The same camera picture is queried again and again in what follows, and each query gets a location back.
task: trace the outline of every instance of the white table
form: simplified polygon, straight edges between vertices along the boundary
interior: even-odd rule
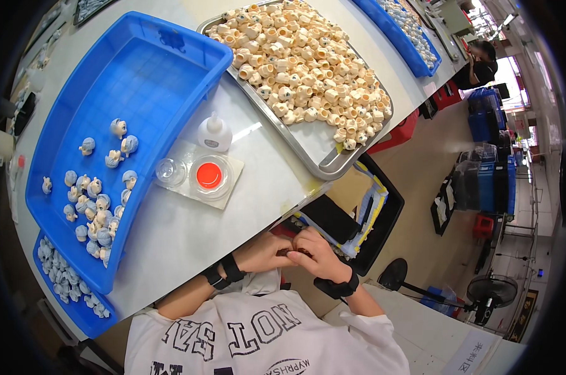
[[[196,30],[204,20],[247,4],[248,0],[120,0],[80,29],[70,26],[56,43],[45,69],[47,82],[40,93],[41,99],[15,151],[16,157],[22,154],[26,158],[24,173],[17,183],[16,229],[39,285],[78,339],[84,340],[86,336],[60,307],[34,264],[33,246],[39,226],[24,199],[30,162],[54,100],[87,50],[127,11],[140,11]],[[310,4],[346,30],[354,48],[375,69],[391,96],[394,114],[377,135],[379,139],[465,64],[465,61],[452,64],[437,37],[427,32],[443,62],[434,77],[414,78],[384,34],[353,2],[311,0]],[[156,185],[150,187],[130,231],[126,256],[116,275],[114,290],[108,295],[119,319],[166,295],[282,215],[291,214],[293,211],[290,210],[295,206],[314,199],[330,186],[309,174],[227,74],[223,75],[216,92],[200,105],[180,137],[193,142],[196,124],[208,117],[213,109],[219,110],[233,130],[234,143],[228,155],[245,162],[243,172],[223,211]],[[271,176],[277,176],[276,179],[263,178],[267,169]]]

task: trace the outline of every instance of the black wrist strap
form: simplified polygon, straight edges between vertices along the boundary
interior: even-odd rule
[[[204,275],[208,279],[208,283],[210,283],[210,285],[212,285],[214,288],[216,288],[217,290],[223,290],[231,283],[220,276],[217,267],[218,263],[206,268],[206,270],[204,270],[201,275]]]
[[[232,253],[227,254],[223,259],[221,259],[220,264],[222,264],[222,267],[225,269],[227,281],[229,283],[242,280],[246,275],[245,272],[239,271],[239,267],[237,267],[237,263],[235,262],[235,258],[233,258]]]
[[[323,279],[317,277],[314,279],[314,286],[318,289],[322,290],[328,296],[333,299],[341,299],[341,297],[349,297],[358,288],[360,281],[358,280],[358,275],[352,268],[352,277],[349,279],[349,282],[342,282],[340,284],[336,284],[328,279]]]

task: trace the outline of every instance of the blue crate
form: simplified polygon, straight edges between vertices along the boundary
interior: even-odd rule
[[[435,288],[434,286],[429,286],[427,288],[427,292],[431,292],[437,296],[443,296],[446,299],[450,299],[451,301],[455,301],[456,300],[456,296],[455,295],[448,295],[446,293],[443,292],[443,290],[439,289],[439,288]],[[456,307],[453,306],[448,306],[448,305],[442,305],[440,303],[438,303],[437,301],[435,301],[434,299],[431,299],[430,297],[424,296],[420,299],[420,303],[432,308],[435,311],[439,311],[440,313],[447,315],[447,316],[452,316],[452,314],[454,313],[454,311],[456,310]]]
[[[473,113],[468,116],[468,126],[473,135],[474,142],[487,142],[491,140],[489,126],[485,114]]]
[[[217,41],[132,11],[96,41],[62,87],[41,131],[25,198],[42,231],[91,288],[102,294],[112,290],[124,244],[156,162],[167,154],[232,60],[231,49]],[[111,149],[120,149],[121,142],[109,131],[115,118],[127,121],[126,135],[135,135],[139,148],[118,168],[109,169],[104,156]],[[78,147],[86,137],[93,137],[96,147],[84,157]],[[63,183],[69,169],[102,180],[102,192],[112,200],[111,209],[120,204],[123,172],[132,169],[139,176],[107,269],[87,254],[84,242],[77,241],[75,228],[87,223],[85,216],[69,222],[62,213],[70,203]],[[49,195],[41,189],[43,176],[49,176],[54,185]]]
[[[493,171],[495,163],[482,162],[478,168],[478,201],[481,211],[495,212],[493,204]]]
[[[508,214],[514,215],[516,204],[516,161],[514,155],[508,155]]]
[[[393,21],[391,16],[380,6],[375,0],[352,0],[367,16],[378,26],[385,34],[387,39],[392,42],[393,46],[398,50],[408,67],[415,77],[432,77],[435,75],[437,68],[441,64],[441,56],[435,49],[435,46],[429,40],[429,37],[423,31],[423,38],[429,43],[430,51],[437,61],[432,69],[429,69],[424,63],[422,57],[414,47],[414,44],[403,33],[403,30]]]
[[[79,298],[78,302],[73,302],[72,300],[70,300],[69,303],[65,304],[60,299],[60,297],[54,293],[54,284],[50,281],[49,276],[43,273],[43,270],[41,268],[41,260],[37,257],[37,249],[39,247],[39,242],[41,241],[41,238],[43,238],[43,236],[45,236],[43,232],[39,231],[39,236],[37,236],[37,241],[35,242],[35,246],[33,248],[33,259],[35,261],[35,265],[39,269],[39,273],[45,280],[45,283],[48,285],[49,289],[52,291],[52,294],[54,295],[58,303],[64,309],[64,312],[66,312],[66,314],[70,317],[70,319],[72,319],[77,327],[82,330],[84,334],[89,336],[89,338],[96,338],[118,322],[118,318],[116,317],[116,314],[114,312],[114,307],[110,302],[108,302],[105,296],[103,296],[101,293],[96,292],[92,288],[90,289],[92,289],[93,294],[95,294],[102,305],[104,305],[104,307],[106,307],[106,309],[110,311],[109,317],[100,318],[95,315],[93,313],[93,309],[87,307],[87,303],[83,300],[83,297],[85,295],[82,295]]]
[[[475,113],[485,113],[488,110],[493,111],[495,119],[498,123],[498,129],[504,130],[504,116],[501,111],[501,103],[494,88],[481,87],[476,89],[468,97],[468,104]]]

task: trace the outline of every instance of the glue bottle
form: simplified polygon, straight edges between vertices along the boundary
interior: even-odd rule
[[[222,119],[212,112],[212,116],[206,118],[199,124],[198,142],[199,145],[213,151],[225,152],[231,146],[233,132]]]

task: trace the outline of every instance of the red stool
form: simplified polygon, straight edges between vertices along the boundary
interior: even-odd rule
[[[452,104],[462,101],[462,97],[458,91],[458,86],[456,86],[454,81],[451,79],[445,85],[441,86],[441,88],[438,89],[431,97],[437,104],[437,110],[442,110]]]
[[[384,136],[379,142],[372,145],[367,153],[374,154],[378,153],[384,149],[391,148],[393,146],[401,145],[412,138],[414,133],[414,127],[416,126],[416,121],[418,120],[418,108],[414,112],[410,113],[398,126],[394,127],[386,136]]]
[[[493,219],[477,214],[473,227],[474,238],[491,238],[493,235]]]

